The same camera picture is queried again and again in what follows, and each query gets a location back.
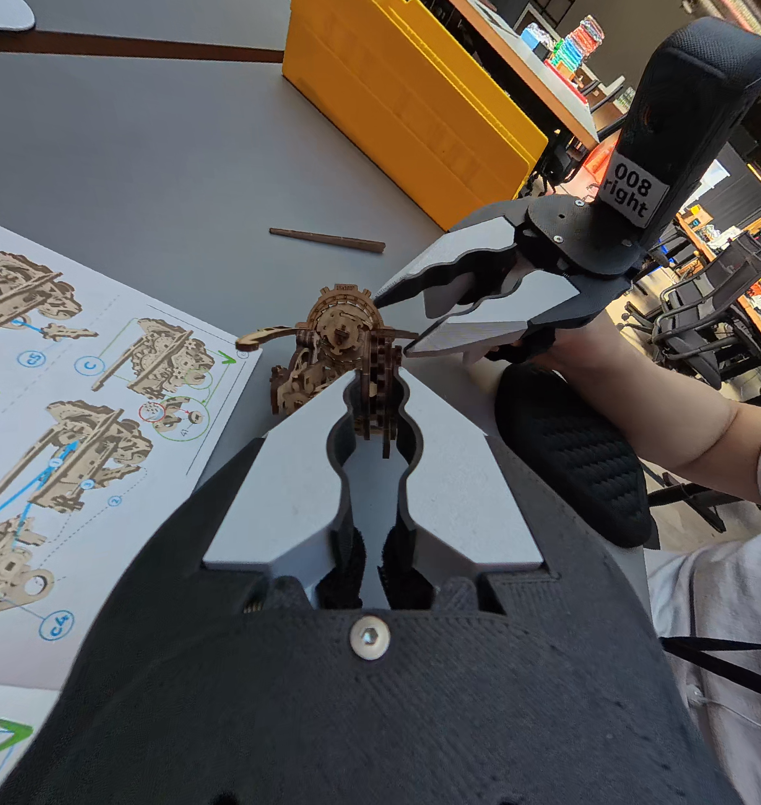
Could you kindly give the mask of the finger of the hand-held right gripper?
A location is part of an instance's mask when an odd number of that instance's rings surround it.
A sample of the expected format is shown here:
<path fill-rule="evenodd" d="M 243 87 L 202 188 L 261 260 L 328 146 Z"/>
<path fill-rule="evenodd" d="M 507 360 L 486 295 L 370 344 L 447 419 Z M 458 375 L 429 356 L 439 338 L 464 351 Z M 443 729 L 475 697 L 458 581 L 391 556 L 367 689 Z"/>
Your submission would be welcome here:
<path fill-rule="evenodd" d="M 460 220 L 437 238 L 374 295 L 375 307 L 384 308 L 431 289 L 447 287 L 458 278 L 470 280 L 455 287 L 454 296 L 436 293 L 436 301 L 426 309 L 442 304 L 467 304 L 498 291 L 516 266 L 518 227 L 525 223 L 530 200 L 505 200 L 483 206 Z"/>
<path fill-rule="evenodd" d="M 459 354 L 480 360 L 498 347 L 522 340 L 527 357 L 547 349 L 548 335 L 587 325 L 629 289 L 621 276 L 560 276 L 535 270 L 517 286 L 446 315 L 405 347 L 408 358 Z"/>

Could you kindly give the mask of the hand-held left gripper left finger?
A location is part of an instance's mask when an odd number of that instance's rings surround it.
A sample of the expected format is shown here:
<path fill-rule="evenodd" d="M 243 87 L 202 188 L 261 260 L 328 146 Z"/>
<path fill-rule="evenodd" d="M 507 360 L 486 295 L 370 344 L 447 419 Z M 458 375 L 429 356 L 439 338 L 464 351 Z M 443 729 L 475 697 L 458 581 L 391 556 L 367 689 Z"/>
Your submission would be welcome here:
<path fill-rule="evenodd" d="M 349 371 L 265 436 L 203 557 L 207 569 L 289 576 L 314 607 L 362 607 L 365 546 L 344 471 L 360 390 Z"/>

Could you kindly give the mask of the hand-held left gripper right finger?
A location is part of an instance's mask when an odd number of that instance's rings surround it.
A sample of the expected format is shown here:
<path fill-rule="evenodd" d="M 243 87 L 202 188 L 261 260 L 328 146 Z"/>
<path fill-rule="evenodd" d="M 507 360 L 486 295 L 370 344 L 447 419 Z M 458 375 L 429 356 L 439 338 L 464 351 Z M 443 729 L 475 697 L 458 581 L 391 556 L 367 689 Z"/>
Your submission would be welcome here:
<path fill-rule="evenodd" d="M 544 556 L 485 432 L 406 369 L 395 444 L 406 468 L 380 580 L 391 609 L 428 609 L 454 578 L 534 571 Z"/>

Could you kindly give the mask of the wooden gear model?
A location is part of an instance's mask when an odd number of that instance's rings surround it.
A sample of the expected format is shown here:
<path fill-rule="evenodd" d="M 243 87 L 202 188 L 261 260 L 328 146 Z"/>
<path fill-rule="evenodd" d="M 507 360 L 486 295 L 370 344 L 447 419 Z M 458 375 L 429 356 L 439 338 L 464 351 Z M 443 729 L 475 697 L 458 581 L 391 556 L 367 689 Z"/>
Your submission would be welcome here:
<path fill-rule="evenodd" d="M 357 370 L 360 403 L 355 431 L 368 440 L 383 436 L 383 457 L 391 456 L 398 414 L 392 386 L 401 366 L 403 348 L 395 341 L 412 341 L 417 332 L 386 326 L 369 290 L 357 285 L 325 287 L 307 318 L 294 327 L 263 327 L 238 338 L 241 353 L 258 351 L 270 340 L 294 336 L 296 347 L 287 367 L 272 369 L 273 414 L 292 415 L 340 377 Z"/>

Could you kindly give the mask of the person's right forearm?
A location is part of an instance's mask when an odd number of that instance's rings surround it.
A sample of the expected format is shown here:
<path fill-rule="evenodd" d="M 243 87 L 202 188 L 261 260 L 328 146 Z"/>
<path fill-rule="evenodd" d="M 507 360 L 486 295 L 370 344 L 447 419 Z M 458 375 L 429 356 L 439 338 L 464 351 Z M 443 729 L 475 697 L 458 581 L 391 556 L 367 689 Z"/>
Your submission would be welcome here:
<path fill-rule="evenodd" d="M 761 504 L 761 408 L 654 364 L 617 330 L 596 321 L 603 347 L 583 371 L 590 404 L 637 455 L 699 485 Z"/>

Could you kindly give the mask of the person's right hand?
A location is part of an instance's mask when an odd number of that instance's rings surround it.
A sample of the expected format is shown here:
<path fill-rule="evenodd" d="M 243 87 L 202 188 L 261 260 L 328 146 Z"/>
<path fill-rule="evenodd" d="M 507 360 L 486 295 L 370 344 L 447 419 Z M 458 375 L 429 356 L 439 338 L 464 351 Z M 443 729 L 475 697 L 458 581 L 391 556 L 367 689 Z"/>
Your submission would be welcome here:
<path fill-rule="evenodd" d="M 532 363 L 575 377 L 615 366 L 625 342 L 606 312 L 583 327 L 557 329 L 553 344 Z"/>

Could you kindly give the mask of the thin dark wooden stick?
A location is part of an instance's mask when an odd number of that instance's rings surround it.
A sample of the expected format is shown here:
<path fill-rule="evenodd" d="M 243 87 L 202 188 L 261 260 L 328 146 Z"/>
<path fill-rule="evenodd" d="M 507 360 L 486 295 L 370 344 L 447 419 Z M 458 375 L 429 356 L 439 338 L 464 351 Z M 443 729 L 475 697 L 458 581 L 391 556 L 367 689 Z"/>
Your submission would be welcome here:
<path fill-rule="evenodd" d="M 274 227 L 271 227 L 268 232 L 273 236 L 281 236 L 288 239 L 312 242 L 339 248 L 360 250 L 370 254 L 383 254 L 386 248 L 386 244 L 383 241 L 368 240 L 363 238 L 318 234 L 301 230 Z"/>

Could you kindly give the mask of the row of black office chairs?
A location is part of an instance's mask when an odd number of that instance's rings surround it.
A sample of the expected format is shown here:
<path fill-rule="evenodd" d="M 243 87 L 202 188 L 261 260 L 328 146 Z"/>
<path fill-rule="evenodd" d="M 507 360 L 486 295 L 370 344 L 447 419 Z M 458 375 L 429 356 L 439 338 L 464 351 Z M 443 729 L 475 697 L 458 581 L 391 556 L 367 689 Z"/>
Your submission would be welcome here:
<path fill-rule="evenodd" d="M 761 242 L 741 234 L 715 260 L 641 312 L 627 303 L 618 330 L 634 331 L 652 360 L 719 390 L 761 367 L 761 335 L 739 298 L 761 280 Z"/>

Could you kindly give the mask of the yellow plastic bin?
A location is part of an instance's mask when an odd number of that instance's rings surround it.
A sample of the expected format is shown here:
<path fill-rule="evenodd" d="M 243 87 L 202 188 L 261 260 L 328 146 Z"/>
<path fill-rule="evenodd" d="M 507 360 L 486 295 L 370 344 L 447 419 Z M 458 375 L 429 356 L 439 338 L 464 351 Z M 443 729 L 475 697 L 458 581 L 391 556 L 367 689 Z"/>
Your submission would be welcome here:
<path fill-rule="evenodd" d="M 443 230 L 514 199 L 548 139 L 417 1 L 292 1 L 283 76 Z"/>

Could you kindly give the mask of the background wooden table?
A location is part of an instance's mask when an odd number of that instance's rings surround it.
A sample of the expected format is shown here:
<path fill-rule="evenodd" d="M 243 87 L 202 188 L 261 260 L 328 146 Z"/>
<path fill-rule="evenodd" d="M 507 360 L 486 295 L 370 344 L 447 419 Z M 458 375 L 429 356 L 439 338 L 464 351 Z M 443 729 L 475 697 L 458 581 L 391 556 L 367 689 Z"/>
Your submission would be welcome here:
<path fill-rule="evenodd" d="M 476 1 L 449 3 L 466 19 L 468 26 L 540 98 L 572 136 L 587 148 L 592 149 L 598 145 L 597 130 L 587 101 L 550 65 L 538 58 L 499 15 Z"/>

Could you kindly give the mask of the printed instruction booklet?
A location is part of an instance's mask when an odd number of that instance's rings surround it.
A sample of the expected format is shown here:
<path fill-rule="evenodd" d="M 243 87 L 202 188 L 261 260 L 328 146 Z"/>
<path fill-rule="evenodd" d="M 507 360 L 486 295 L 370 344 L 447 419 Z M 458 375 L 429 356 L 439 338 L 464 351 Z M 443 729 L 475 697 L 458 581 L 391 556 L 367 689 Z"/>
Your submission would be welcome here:
<path fill-rule="evenodd" d="M 0 226 L 0 784 L 260 357 Z"/>

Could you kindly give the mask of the black chair frame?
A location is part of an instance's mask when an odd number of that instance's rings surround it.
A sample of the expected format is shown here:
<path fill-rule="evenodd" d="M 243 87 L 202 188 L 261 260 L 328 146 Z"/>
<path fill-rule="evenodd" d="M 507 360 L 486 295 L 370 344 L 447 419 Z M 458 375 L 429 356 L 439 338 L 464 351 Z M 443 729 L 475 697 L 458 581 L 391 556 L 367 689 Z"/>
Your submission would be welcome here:
<path fill-rule="evenodd" d="M 643 462 L 641 466 L 644 469 L 644 473 L 659 484 L 659 488 L 649 492 L 647 495 L 647 502 L 650 508 L 684 502 L 688 508 L 718 534 L 722 535 L 727 532 L 727 526 L 717 508 L 743 501 L 742 498 L 694 483 L 682 482 L 666 471 L 659 475 Z"/>

